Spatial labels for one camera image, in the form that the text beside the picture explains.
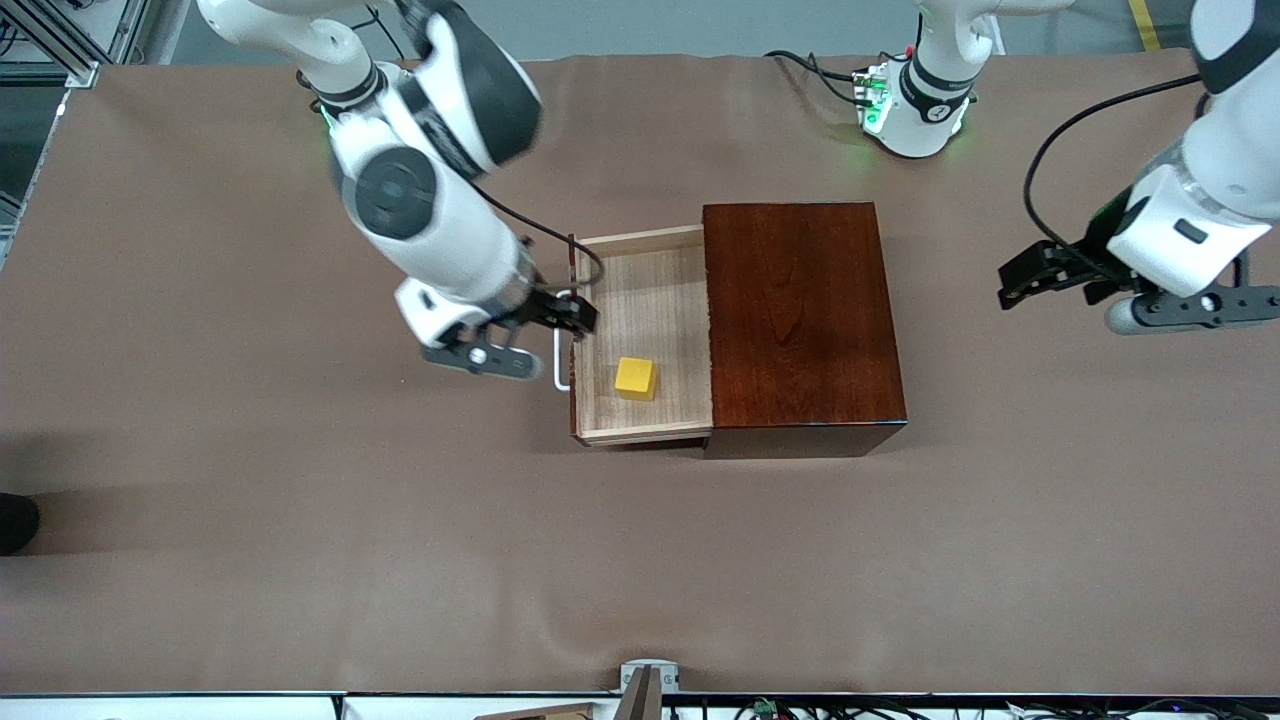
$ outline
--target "brown table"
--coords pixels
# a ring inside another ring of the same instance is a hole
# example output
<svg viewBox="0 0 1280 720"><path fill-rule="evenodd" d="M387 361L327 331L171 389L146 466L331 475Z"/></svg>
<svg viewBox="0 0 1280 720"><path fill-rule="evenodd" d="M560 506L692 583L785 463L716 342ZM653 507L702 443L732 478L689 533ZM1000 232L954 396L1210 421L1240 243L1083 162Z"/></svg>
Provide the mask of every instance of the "brown table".
<svg viewBox="0 0 1280 720"><path fill-rule="evenodd" d="M291 69L105 69L0 275L0 470L46 512L0 561L0 691L567 689L667 656L698 689L1274 692L1280 328L995 297L1039 141L1189 68L1001 58L906 161L773 60L531 65L540 143L489 187L554 227L876 201L910 425L742 462L584 450L549 382L422 364ZM1048 220L1083 228L1196 92L1064 138Z"/></svg>

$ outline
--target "white handle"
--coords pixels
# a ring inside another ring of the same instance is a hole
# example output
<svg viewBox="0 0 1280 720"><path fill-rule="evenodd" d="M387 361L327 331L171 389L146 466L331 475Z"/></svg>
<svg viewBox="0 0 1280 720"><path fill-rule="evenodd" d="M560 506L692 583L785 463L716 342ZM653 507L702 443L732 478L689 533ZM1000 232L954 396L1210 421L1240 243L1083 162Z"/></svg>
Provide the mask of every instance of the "white handle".
<svg viewBox="0 0 1280 720"><path fill-rule="evenodd" d="M572 291L562 290L556 293L556 297L568 297ZM568 392L568 383L562 383L559 379L559 366L561 366L561 342L559 336L564 331L552 331L552 380L556 383L556 389L561 392Z"/></svg>

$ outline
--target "yellow cube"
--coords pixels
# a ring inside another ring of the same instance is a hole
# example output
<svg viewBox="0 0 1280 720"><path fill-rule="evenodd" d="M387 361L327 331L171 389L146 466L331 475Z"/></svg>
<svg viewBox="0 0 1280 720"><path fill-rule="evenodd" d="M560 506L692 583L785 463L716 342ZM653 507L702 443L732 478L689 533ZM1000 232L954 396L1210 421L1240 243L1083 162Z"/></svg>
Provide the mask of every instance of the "yellow cube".
<svg viewBox="0 0 1280 720"><path fill-rule="evenodd" d="M658 386L658 368L653 360L644 357L623 357L618 360L618 374L613 378L613 389L626 400L653 400Z"/></svg>

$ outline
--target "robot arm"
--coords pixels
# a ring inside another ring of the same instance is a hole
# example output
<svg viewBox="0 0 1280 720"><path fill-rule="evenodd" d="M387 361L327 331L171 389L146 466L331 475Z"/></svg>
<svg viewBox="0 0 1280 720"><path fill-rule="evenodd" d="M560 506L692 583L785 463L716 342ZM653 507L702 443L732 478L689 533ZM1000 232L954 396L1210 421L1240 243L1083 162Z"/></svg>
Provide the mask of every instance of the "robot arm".
<svg viewBox="0 0 1280 720"><path fill-rule="evenodd" d="M960 131L978 73L995 40L989 17L1039 15L1075 0L915 0L920 40L915 53L868 69L856 96L863 132L905 158L927 158Z"/></svg>
<svg viewBox="0 0 1280 720"><path fill-rule="evenodd" d="M1091 305L1115 302L1107 325L1120 334L1245 327L1280 316L1280 288L1248 284L1247 249L1280 220L1280 3L1198 1L1192 10L1196 61L1212 97L1134 184L1100 211L1084 238L1061 249L1029 247L1001 268L1001 304L1085 286ZM1235 264L1230 286L1219 275Z"/></svg>
<svg viewBox="0 0 1280 720"><path fill-rule="evenodd" d="M399 0L424 59L407 72L374 64L349 28L316 17L347 0L198 1L224 38L296 61L323 101L342 201L408 275L396 301L426 360L534 379L541 361L515 347L522 325L594 329L595 309L545 290L526 243L471 184L532 145L541 101L457 3Z"/></svg>

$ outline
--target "brown wooden cabinet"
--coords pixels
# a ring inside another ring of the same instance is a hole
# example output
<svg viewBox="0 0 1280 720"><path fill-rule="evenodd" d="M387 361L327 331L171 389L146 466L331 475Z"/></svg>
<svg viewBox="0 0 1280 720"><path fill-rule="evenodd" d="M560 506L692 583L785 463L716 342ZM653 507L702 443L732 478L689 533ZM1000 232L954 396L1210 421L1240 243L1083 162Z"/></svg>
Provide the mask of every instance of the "brown wooden cabinet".
<svg viewBox="0 0 1280 720"><path fill-rule="evenodd" d="M605 275L570 351L584 445L705 438L708 457L865 455L906 424L876 210L708 205L703 224L584 240ZM580 278L590 263L575 252ZM613 391L622 356L658 366L653 401Z"/></svg>

